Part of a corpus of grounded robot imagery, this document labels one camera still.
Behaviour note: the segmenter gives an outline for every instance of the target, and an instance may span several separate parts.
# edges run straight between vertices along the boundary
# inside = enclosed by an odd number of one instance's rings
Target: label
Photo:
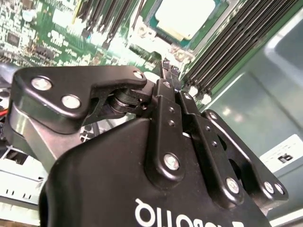
[[[204,222],[200,219],[191,220],[188,216],[184,214],[179,214],[176,218],[172,218],[172,213],[169,210],[166,210],[166,212],[164,211],[162,213],[162,209],[159,207],[154,209],[149,204],[142,202],[140,199],[136,199],[135,201],[138,204],[135,210],[135,217],[138,224],[142,227],[153,227],[155,226],[155,223],[157,223],[157,227],[181,227],[184,226],[184,223],[186,223],[186,226],[188,227],[222,227],[220,225],[215,225],[212,222]],[[149,220],[145,220],[141,217],[142,210],[146,210],[149,212]],[[233,227],[244,227],[244,224],[239,221],[232,221],[231,223]]]
[[[260,160],[272,172],[291,164],[303,156],[303,141],[296,134],[287,138],[264,155]]]

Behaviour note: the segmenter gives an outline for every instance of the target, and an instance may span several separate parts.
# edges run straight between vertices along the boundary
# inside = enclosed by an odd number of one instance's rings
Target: black plastic bracket
[[[245,191],[260,209],[266,213],[268,208],[286,202],[288,200],[286,188],[224,120],[212,110],[205,110],[202,116],[214,126],[215,133],[224,145],[224,152],[237,173],[238,179],[241,180]],[[268,191],[265,187],[266,184],[271,185],[270,189],[272,190]]]
[[[177,99],[182,108],[183,129],[192,136],[210,197],[224,208],[240,205],[244,200],[244,189],[239,187],[240,182],[211,122],[200,116],[194,99],[188,93],[179,92]],[[232,191],[228,181],[235,181],[238,189]]]
[[[51,88],[34,88],[35,78],[48,80]],[[83,124],[103,119],[103,105],[113,91],[142,89],[145,85],[145,76],[133,66],[24,68],[14,75],[11,99],[19,110],[51,130],[71,134]],[[64,106],[62,98],[66,95],[79,99],[80,106]]]
[[[145,172],[155,186],[167,190],[185,175],[181,109],[175,102],[174,87],[164,79],[157,81],[152,101],[156,108],[152,112]]]

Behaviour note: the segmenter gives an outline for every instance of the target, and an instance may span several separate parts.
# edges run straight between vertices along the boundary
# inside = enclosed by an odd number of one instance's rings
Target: motherboard
[[[184,68],[245,0],[1,0],[0,62]]]

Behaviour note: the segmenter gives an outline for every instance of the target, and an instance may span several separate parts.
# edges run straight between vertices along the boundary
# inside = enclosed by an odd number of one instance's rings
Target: circuit component
[[[34,47],[34,52],[37,56],[39,56],[42,59],[49,59],[52,60],[55,58],[54,52],[49,50],[48,48],[45,48],[44,46],[38,44]]]
[[[6,42],[18,47],[20,43],[20,37],[16,36],[15,34],[8,32],[7,37],[6,37]]]

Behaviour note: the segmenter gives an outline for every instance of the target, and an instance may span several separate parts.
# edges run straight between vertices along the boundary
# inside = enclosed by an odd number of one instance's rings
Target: microchip
[[[22,0],[22,4],[26,9],[31,9],[33,7],[33,1],[31,0]]]
[[[18,47],[20,42],[20,37],[12,34],[11,32],[8,32],[8,36],[6,37],[6,42]]]

